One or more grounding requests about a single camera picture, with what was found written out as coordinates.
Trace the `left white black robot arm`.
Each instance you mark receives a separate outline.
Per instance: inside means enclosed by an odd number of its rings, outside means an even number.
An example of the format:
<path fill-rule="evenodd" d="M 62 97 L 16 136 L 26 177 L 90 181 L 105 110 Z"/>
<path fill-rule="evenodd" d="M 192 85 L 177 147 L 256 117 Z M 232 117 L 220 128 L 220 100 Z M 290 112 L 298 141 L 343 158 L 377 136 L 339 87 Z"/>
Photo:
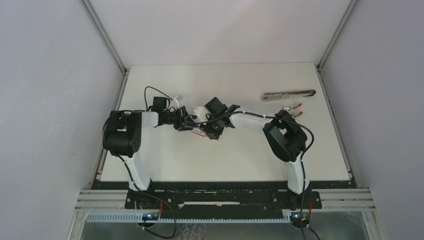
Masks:
<path fill-rule="evenodd" d="M 191 131 L 194 122 L 185 122 L 189 114 L 180 105 L 182 96 L 173 99 L 155 96 L 152 105 L 146 110 L 112 110 L 102 128 L 102 146 L 111 155 L 118 157 L 129 175 L 129 187 L 140 191 L 137 202 L 149 209 L 156 203 L 157 196 L 148 190 L 151 178 L 141 160 L 137 160 L 142 145 L 142 130 L 171 125 L 178 132 Z"/>

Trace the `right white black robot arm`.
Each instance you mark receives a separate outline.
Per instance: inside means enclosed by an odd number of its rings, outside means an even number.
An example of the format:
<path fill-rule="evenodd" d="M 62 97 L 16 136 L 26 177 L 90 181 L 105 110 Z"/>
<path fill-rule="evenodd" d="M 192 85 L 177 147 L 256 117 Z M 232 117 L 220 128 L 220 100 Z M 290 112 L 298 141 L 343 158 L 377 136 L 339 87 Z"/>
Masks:
<path fill-rule="evenodd" d="M 309 181 L 301 163 L 308 137 L 288 111 L 282 109 L 274 115 L 253 113 L 236 104 L 226 106 L 214 97 L 205 106 L 196 107 L 193 114 L 197 127 L 211 140 L 218 140 L 226 128 L 263 133 L 273 154 L 286 167 L 289 203 L 295 208 L 308 203 L 305 190 Z"/>

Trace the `black silver stapler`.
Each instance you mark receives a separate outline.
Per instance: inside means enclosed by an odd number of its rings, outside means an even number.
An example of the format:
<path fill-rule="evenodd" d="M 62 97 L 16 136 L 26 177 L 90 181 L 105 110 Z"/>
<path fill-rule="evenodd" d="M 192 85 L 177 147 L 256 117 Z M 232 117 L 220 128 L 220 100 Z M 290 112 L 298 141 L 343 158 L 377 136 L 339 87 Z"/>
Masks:
<path fill-rule="evenodd" d="M 264 102 L 266 101 L 276 101 L 282 98 L 290 97 L 312 97 L 316 94 L 316 90 L 293 90 L 293 91 L 282 91 L 282 92 L 266 92 L 260 96 L 260 99 Z"/>

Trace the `red staple box tray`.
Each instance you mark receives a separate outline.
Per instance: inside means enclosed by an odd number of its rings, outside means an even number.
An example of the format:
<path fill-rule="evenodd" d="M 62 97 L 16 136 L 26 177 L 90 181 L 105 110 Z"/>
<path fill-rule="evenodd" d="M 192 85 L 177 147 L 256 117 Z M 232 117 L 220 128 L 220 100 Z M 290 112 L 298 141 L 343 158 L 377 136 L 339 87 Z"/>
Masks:
<path fill-rule="evenodd" d="M 201 136 L 201 137 L 206 136 L 206 133 L 199 128 L 194 128 L 194 129 L 191 130 L 191 132 L 198 135 L 198 136 Z"/>

